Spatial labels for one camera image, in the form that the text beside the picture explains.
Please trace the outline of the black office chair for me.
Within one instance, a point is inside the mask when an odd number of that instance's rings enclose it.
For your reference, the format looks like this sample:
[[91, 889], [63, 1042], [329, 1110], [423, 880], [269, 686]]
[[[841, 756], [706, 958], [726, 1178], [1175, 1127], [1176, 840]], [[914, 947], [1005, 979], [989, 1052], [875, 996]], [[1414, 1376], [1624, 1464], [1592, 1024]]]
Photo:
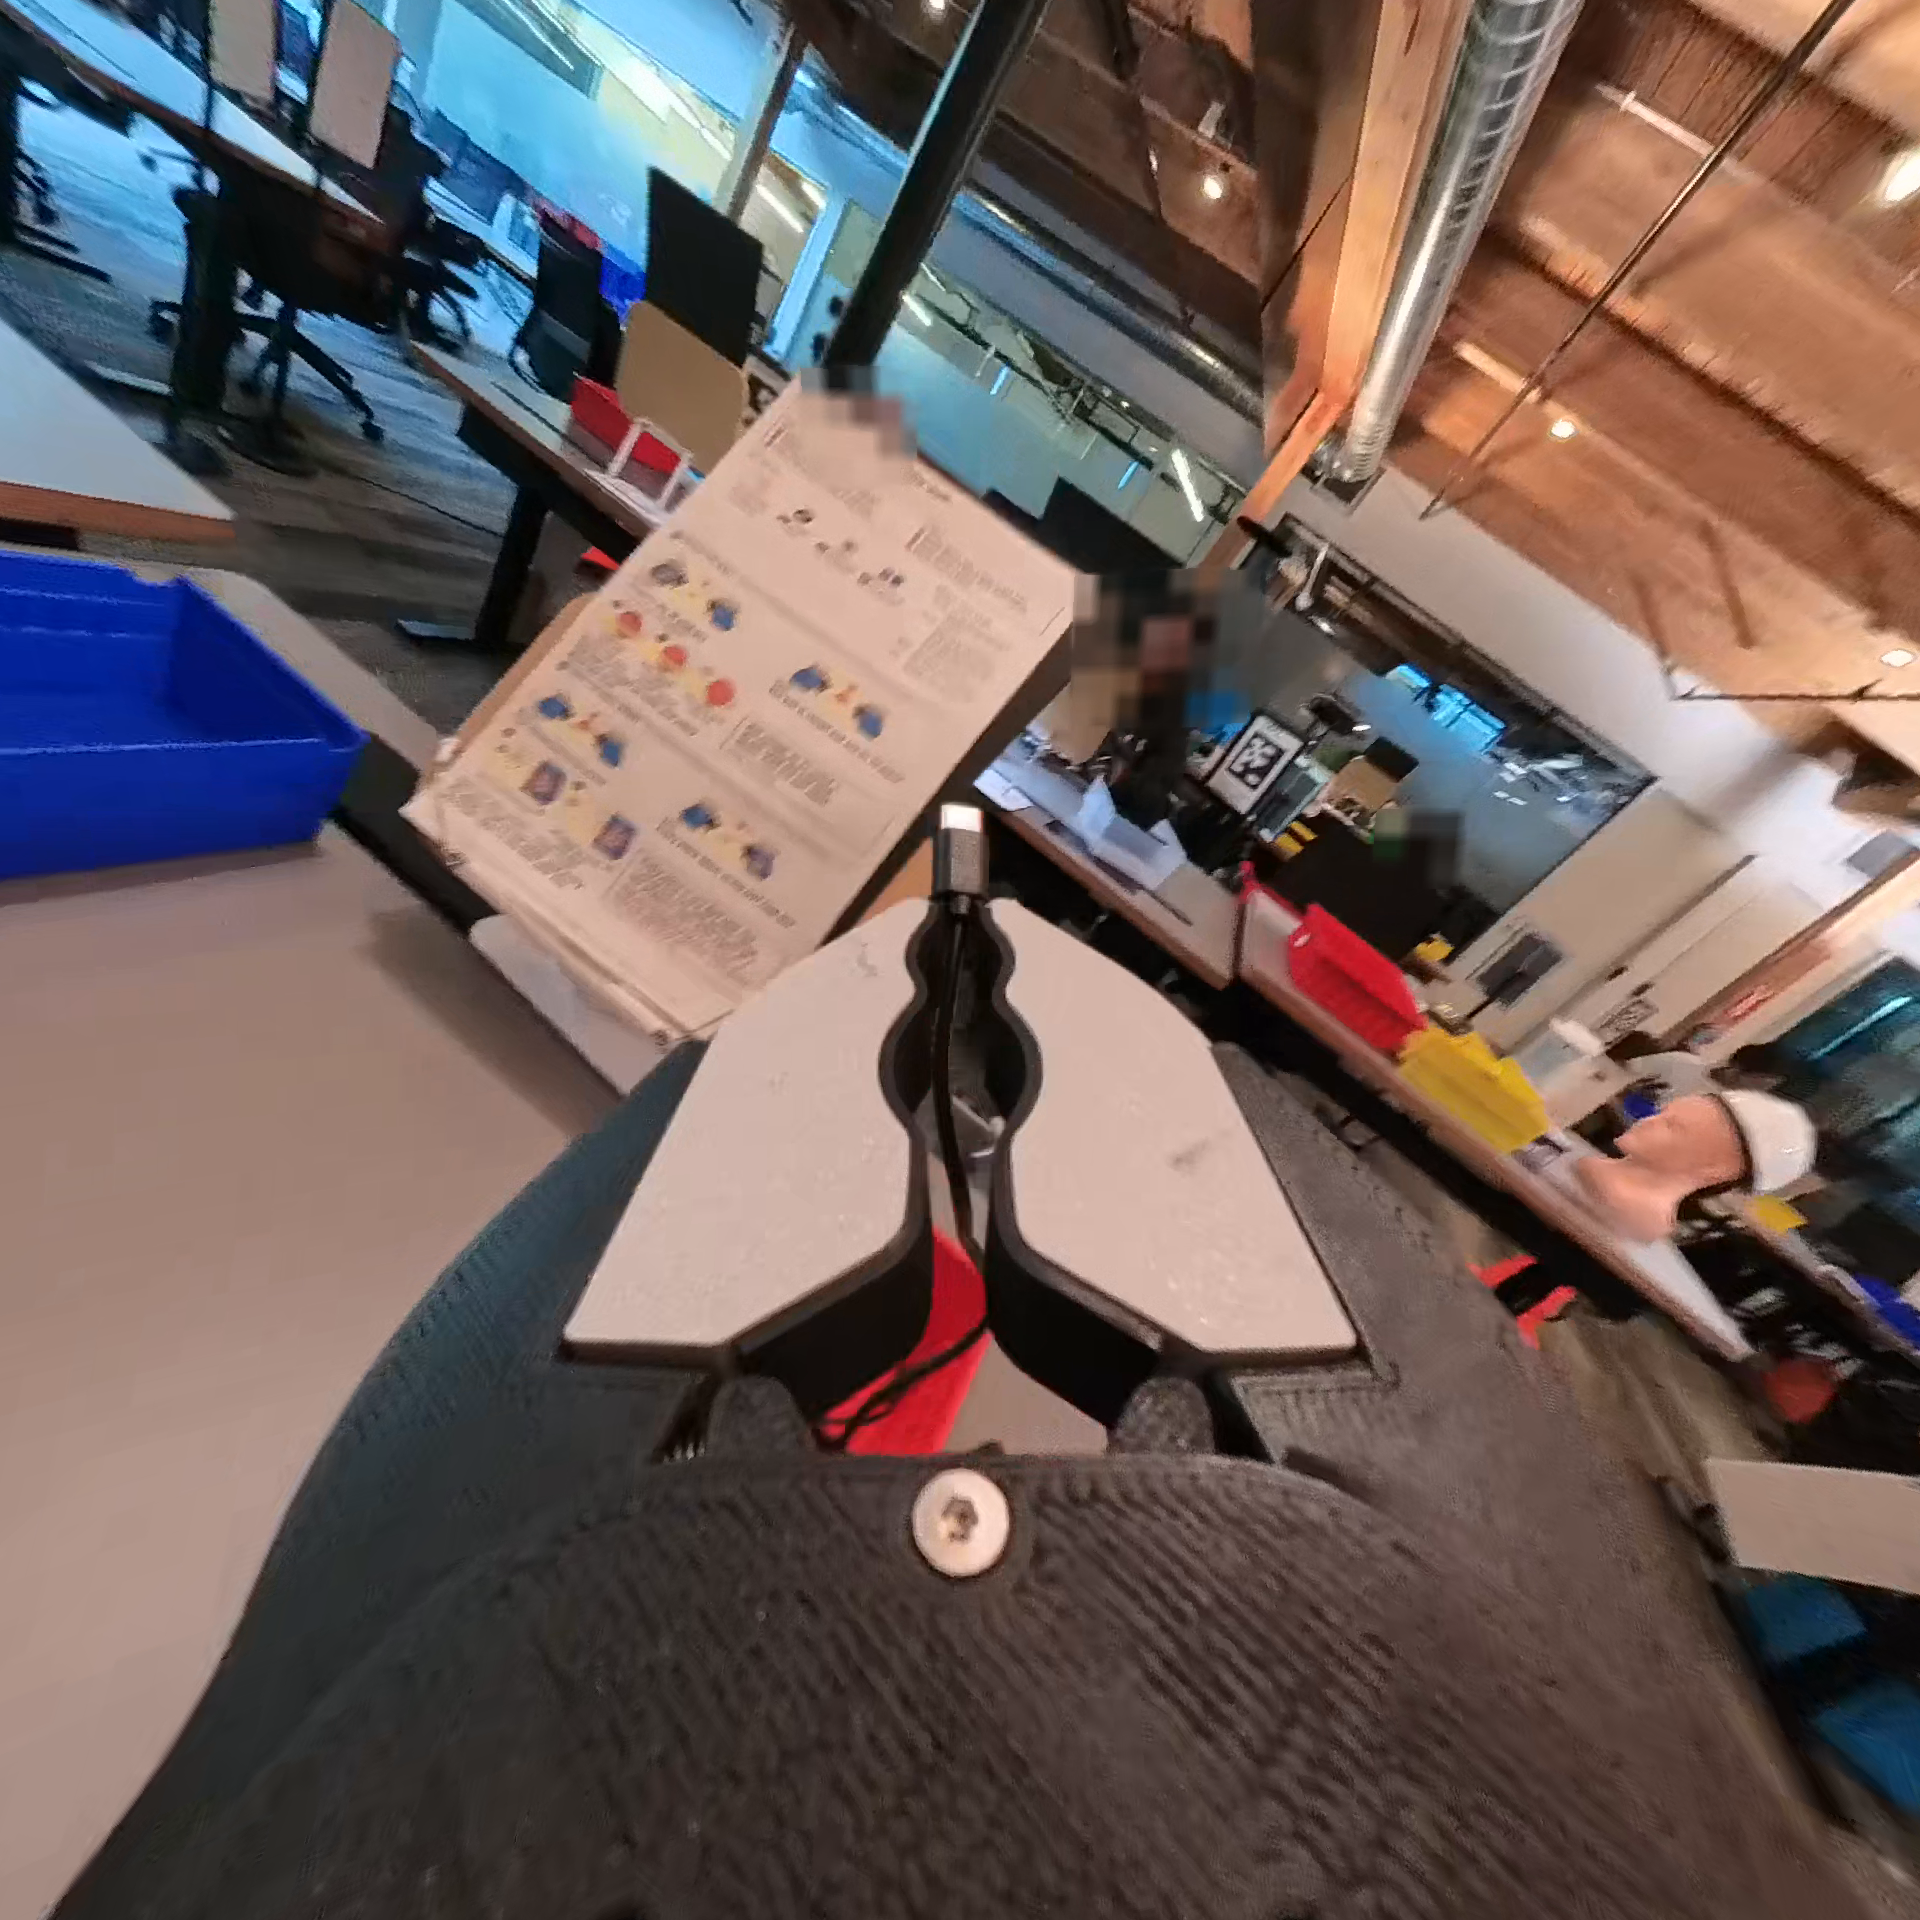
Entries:
[[165, 401], [169, 450], [194, 473], [221, 468], [209, 443], [187, 436], [209, 424], [253, 467], [294, 479], [313, 463], [287, 418], [294, 364], [317, 372], [354, 409], [365, 441], [384, 431], [346, 370], [304, 334], [306, 320], [368, 320], [371, 258], [329, 230], [317, 190], [264, 179], [219, 188], [178, 186], [184, 264], [179, 298], [150, 306], [150, 332], [170, 347]]

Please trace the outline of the metal ventilation duct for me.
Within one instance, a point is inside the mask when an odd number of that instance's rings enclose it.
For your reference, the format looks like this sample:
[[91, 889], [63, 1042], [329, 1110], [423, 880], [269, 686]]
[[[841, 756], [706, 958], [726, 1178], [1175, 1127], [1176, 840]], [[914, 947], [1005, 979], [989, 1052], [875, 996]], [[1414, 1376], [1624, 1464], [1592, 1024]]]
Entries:
[[1319, 482], [1361, 496], [1558, 67], [1579, 3], [1472, 3], [1375, 340]]

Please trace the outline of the black pillar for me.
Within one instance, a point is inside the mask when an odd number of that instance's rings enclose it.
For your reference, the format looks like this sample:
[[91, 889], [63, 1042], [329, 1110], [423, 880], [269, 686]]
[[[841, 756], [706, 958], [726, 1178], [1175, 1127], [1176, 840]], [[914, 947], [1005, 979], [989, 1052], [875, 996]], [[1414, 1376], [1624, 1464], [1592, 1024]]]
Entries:
[[937, 238], [1000, 95], [1033, 41], [1045, 3], [979, 3], [929, 97], [873, 252], [823, 354], [832, 393], [871, 377], [911, 280]]

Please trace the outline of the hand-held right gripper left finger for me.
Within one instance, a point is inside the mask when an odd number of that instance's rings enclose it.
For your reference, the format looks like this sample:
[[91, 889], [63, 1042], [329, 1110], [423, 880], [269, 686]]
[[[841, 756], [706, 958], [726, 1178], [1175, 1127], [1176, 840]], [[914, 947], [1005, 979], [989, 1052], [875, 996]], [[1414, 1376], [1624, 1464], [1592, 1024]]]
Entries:
[[721, 1023], [562, 1331], [570, 1361], [776, 1380], [809, 1419], [928, 1326], [919, 1105], [939, 912], [898, 903]]

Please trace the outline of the tan board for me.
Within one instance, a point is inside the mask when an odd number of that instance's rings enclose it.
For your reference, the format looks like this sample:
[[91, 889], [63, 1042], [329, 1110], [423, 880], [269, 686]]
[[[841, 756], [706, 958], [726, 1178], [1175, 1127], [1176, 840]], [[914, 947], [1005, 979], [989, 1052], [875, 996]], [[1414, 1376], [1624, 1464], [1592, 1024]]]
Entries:
[[749, 422], [745, 370], [647, 299], [624, 320], [613, 392], [629, 418], [681, 449], [702, 473]]

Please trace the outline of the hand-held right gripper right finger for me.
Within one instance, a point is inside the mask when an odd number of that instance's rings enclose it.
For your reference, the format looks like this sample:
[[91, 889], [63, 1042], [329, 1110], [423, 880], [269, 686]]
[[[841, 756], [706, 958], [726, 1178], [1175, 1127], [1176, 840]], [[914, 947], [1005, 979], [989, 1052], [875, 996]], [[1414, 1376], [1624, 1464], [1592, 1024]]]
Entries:
[[983, 912], [1002, 1124], [983, 1280], [1008, 1363], [1102, 1425], [1154, 1378], [1322, 1372], [1360, 1334], [1201, 1031], [1013, 900]]

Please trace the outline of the red plastic bin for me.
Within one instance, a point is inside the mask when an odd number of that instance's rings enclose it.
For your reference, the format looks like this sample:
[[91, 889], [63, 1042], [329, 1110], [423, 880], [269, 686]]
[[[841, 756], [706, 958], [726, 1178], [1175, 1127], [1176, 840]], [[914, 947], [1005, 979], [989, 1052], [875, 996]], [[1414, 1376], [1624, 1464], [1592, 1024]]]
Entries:
[[1427, 1027], [1403, 972], [1319, 903], [1287, 937], [1287, 975], [1298, 994], [1389, 1062]]
[[570, 382], [562, 434], [607, 481], [647, 496], [699, 481], [681, 443], [653, 424], [631, 417], [607, 384], [584, 372]]
[[949, 1449], [987, 1351], [987, 1295], [966, 1249], [933, 1234], [928, 1319], [911, 1351], [814, 1427], [827, 1452], [933, 1456]]

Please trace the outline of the yellow plastic bin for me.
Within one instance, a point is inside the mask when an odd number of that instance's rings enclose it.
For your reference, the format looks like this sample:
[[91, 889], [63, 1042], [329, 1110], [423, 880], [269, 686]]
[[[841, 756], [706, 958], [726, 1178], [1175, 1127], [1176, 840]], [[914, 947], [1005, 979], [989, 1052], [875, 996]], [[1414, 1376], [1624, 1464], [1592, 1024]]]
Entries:
[[1517, 1155], [1551, 1130], [1551, 1118], [1523, 1071], [1495, 1055], [1474, 1031], [1438, 1024], [1410, 1031], [1398, 1073], [1421, 1097], [1497, 1155]]

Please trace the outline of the blue plastic bin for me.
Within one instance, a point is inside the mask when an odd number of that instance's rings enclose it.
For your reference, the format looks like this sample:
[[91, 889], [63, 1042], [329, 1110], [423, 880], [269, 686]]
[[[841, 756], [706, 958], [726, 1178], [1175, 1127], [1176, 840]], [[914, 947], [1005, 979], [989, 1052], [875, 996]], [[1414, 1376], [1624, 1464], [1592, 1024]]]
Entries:
[[1728, 1601], [1791, 1744], [1913, 1830], [1918, 1599], [1816, 1575], [1744, 1572]]
[[3, 880], [304, 844], [365, 746], [200, 586], [3, 555]]

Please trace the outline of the fiducial marker sign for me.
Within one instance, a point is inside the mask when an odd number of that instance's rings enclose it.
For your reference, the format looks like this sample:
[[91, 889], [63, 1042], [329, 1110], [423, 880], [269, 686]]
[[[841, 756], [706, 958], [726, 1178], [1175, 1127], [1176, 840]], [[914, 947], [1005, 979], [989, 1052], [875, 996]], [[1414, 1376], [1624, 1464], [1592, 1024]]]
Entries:
[[1200, 778], [1201, 793], [1231, 816], [1247, 820], [1302, 747], [1299, 731], [1271, 711], [1253, 711]]

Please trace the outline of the printed instruction sheet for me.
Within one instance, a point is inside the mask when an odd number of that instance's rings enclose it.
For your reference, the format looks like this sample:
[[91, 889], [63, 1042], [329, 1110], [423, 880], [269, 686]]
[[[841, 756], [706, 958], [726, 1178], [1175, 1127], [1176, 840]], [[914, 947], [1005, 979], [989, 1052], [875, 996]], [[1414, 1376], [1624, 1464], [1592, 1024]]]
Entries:
[[1065, 684], [1073, 595], [891, 401], [787, 388], [402, 816], [618, 1019], [702, 1038]]

